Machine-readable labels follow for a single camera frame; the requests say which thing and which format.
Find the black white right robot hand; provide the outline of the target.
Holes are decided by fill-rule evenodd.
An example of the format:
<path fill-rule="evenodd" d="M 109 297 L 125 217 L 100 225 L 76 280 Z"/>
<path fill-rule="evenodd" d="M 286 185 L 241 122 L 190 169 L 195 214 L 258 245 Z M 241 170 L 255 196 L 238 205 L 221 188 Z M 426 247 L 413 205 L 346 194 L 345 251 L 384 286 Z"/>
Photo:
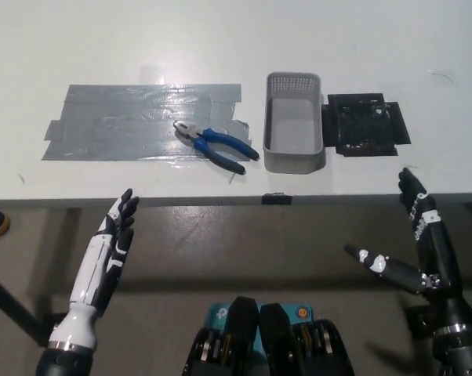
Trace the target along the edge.
<path fill-rule="evenodd" d="M 408 213 L 419 259 L 417 267 L 388 255 L 346 244 L 344 251 L 370 273 L 429 302 L 427 324 L 434 334 L 472 330 L 472 305 L 447 227 L 435 199 L 410 169 L 398 174 L 400 202 Z"/>

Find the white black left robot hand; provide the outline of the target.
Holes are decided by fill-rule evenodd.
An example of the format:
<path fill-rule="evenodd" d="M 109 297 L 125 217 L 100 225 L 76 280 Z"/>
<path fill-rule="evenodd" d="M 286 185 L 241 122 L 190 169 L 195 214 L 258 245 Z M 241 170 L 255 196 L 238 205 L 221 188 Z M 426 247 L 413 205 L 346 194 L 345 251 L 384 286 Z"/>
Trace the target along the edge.
<path fill-rule="evenodd" d="M 133 215 L 140 199 L 127 189 L 91 237 L 74 281 L 67 315 L 49 337 L 49 347 L 93 351 L 96 321 L 114 294 L 133 242 Z"/>

